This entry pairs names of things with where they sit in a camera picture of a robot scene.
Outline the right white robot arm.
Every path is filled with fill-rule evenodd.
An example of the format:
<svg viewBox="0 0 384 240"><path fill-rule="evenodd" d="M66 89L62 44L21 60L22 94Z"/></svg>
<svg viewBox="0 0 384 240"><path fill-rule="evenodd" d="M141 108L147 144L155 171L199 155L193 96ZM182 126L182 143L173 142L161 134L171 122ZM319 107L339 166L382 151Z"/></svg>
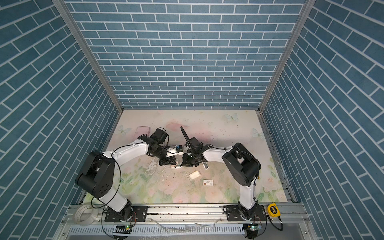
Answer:
<svg viewBox="0 0 384 240"><path fill-rule="evenodd" d="M257 197L255 188L262 168L248 149L241 143L232 147L214 147L204 145L195 137L186 137L186 147L183 154L183 167L197 167L200 164L208 169L209 162L224 163L232 177L240 185L239 213L245 220L256 215Z"/></svg>

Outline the staple box tray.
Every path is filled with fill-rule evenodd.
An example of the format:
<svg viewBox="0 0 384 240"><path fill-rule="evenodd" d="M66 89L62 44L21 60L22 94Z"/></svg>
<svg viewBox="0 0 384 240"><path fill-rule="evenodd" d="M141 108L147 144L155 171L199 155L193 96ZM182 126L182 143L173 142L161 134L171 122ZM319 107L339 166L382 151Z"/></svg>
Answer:
<svg viewBox="0 0 384 240"><path fill-rule="evenodd" d="M200 173L199 171L195 171L195 172L189 174L189 178L190 178L191 180L197 179L197 178L199 178L200 176L201 176L201 173Z"/></svg>

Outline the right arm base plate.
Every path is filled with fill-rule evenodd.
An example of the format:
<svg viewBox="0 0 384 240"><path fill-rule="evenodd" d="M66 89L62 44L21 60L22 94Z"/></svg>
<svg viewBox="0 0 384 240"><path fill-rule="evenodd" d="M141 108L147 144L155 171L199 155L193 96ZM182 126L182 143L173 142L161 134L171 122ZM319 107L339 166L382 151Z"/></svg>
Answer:
<svg viewBox="0 0 384 240"><path fill-rule="evenodd" d="M250 210L242 205L226 205L223 211L227 217L227 221L265 221L266 213L262 205L255 204Z"/></svg>

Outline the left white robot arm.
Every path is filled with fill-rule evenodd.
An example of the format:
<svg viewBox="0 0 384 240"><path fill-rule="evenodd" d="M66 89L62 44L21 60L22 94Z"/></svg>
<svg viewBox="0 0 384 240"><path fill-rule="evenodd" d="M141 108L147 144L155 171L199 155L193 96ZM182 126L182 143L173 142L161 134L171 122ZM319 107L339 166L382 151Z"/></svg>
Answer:
<svg viewBox="0 0 384 240"><path fill-rule="evenodd" d="M167 148L169 135L164 128L158 128L148 136L143 134L134 142L121 146L113 151L91 152L76 178L76 184L91 194L95 199L107 206L109 210L127 220L132 212L132 203L114 188L115 172L119 173L118 184L121 184L121 166L144 155L159 159L159 165L176 165L176 158Z"/></svg>

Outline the staple box sleeve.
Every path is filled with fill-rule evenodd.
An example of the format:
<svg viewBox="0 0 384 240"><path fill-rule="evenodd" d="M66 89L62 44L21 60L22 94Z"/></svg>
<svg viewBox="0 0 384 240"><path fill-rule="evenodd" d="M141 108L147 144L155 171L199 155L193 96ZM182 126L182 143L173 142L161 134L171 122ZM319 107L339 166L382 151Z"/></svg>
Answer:
<svg viewBox="0 0 384 240"><path fill-rule="evenodd" d="M203 180L203 185L204 186L213 186L214 181L213 180Z"/></svg>

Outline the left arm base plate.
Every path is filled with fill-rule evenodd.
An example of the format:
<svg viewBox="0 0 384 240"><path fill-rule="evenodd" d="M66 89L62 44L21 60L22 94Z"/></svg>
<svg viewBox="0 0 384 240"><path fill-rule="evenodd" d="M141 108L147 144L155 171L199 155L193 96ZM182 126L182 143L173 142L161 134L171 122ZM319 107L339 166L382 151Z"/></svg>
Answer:
<svg viewBox="0 0 384 240"><path fill-rule="evenodd" d="M119 222L144 222L148 213L148 206L128 206L122 211L116 212L109 207L103 210L105 214L105 222L119 223Z"/></svg>

